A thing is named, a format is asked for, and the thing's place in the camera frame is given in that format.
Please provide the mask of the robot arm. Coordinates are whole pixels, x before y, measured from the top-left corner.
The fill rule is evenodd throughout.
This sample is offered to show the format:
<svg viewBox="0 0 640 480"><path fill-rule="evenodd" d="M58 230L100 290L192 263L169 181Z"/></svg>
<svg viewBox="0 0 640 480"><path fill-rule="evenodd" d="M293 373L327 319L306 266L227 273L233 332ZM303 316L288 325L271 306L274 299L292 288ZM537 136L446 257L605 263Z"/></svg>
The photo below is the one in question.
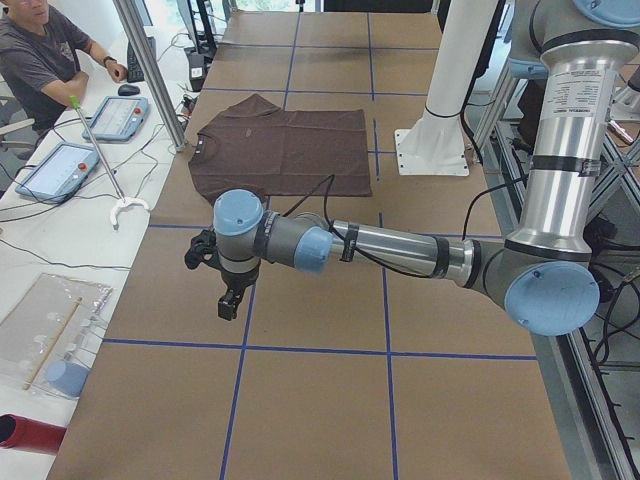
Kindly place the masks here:
<svg viewBox="0 0 640 480"><path fill-rule="evenodd" d="M367 260L401 275L447 279L479 292L529 332L561 336L595 315L601 289L583 232L620 68L639 50L635 1L519 1L509 64L546 87L519 221L501 241L451 240L265 207L272 195L366 195L355 178L363 150L358 111L286 111L260 95L216 115L189 165L212 224L185 254L188 268L216 269L221 318L235 318L263 262L321 272L327 261ZM335 181L347 174L343 187Z"/></svg>

